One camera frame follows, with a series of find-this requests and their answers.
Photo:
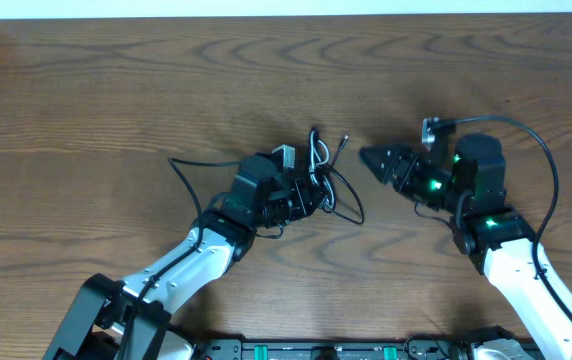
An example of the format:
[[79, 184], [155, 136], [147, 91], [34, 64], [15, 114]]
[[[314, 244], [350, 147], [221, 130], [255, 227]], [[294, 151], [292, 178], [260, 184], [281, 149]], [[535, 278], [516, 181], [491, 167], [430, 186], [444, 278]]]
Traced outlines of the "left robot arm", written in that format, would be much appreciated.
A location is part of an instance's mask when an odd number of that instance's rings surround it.
[[237, 162], [230, 191], [198, 206], [186, 238], [120, 280], [97, 273], [80, 287], [44, 356], [47, 359], [189, 359], [193, 345], [172, 316], [222, 277], [252, 247], [260, 227], [279, 229], [310, 216], [325, 196], [325, 169], [288, 150]]

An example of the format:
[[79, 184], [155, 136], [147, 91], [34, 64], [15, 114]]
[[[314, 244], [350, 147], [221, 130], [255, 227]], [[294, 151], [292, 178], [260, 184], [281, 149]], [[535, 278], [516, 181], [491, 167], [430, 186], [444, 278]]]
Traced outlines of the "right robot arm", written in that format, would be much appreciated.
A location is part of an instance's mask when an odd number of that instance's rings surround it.
[[450, 213], [458, 250], [512, 306], [547, 359], [572, 359], [572, 293], [548, 261], [536, 232], [506, 202], [502, 145], [462, 137], [455, 149], [437, 137], [431, 149], [371, 145], [360, 159], [382, 184], [435, 211]]

